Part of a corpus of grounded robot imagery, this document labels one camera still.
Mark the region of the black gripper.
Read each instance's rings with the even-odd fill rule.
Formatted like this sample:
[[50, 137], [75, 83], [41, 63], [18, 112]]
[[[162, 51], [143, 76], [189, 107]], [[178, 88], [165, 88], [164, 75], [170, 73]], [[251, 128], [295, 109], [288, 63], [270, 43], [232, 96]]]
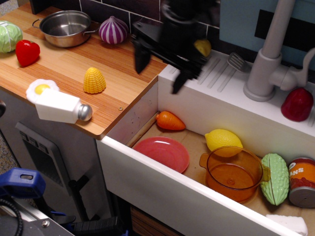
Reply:
[[207, 58], [194, 46], [195, 21], [166, 19], [158, 26], [138, 21], [132, 27], [135, 70], [138, 74], [154, 55], [181, 71], [173, 83], [172, 94], [177, 94], [190, 77], [195, 79], [199, 76]]

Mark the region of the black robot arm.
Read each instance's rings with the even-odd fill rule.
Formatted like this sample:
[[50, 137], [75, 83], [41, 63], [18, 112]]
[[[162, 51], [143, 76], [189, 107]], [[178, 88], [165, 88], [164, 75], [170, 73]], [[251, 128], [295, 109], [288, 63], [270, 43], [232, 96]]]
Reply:
[[147, 67], [151, 56], [179, 69], [173, 94], [177, 94], [187, 80], [198, 78], [209, 53], [196, 46], [197, 22], [203, 14], [210, 14], [215, 4], [214, 0], [165, 0], [161, 6], [161, 25], [135, 22], [132, 42], [136, 72], [140, 74]]

